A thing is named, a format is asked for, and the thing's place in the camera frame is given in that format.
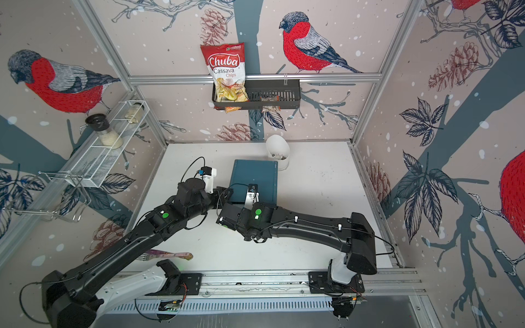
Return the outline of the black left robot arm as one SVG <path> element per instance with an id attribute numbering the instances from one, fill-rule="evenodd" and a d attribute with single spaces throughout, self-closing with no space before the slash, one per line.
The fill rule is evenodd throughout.
<path id="1" fill-rule="evenodd" d="M 53 271 L 42 279 L 42 309 L 52 327 L 89 327 L 103 302 L 96 293 L 117 273 L 146 251 L 187 227 L 194 217 L 206 215 L 225 202 L 225 187 L 205 190 L 190 178 L 178 184 L 176 195 L 155 207 L 131 232 L 91 260 L 65 273 Z"/>

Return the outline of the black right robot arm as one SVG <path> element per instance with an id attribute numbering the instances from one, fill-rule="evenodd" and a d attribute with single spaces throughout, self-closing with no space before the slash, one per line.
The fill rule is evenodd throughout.
<path id="1" fill-rule="evenodd" d="M 326 276 L 309 279 L 311 292 L 339 297 L 362 292 L 359 279 L 377 274 L 376 235 L 363 214 L 327 218 L 297 213 L 262 202 L 251 209 L 218 202 L 216 223 L 241 234 L 245 241 L 265 243 L 292 238 L 331 247 L 340 252 L 329 261 Z"/>

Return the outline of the teal drawer cabinet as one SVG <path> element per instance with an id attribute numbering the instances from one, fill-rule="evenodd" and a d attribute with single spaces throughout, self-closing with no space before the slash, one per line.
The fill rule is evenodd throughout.
<path id="1" fill-rule="evenodd" d="M 260 202 L 276 205 L 278 163 L 276 161 L 236 159 L 230 181 L 233 194 L 229 201 L 233 204 L 244 204 L 249 185 L 257 185 Z"/>

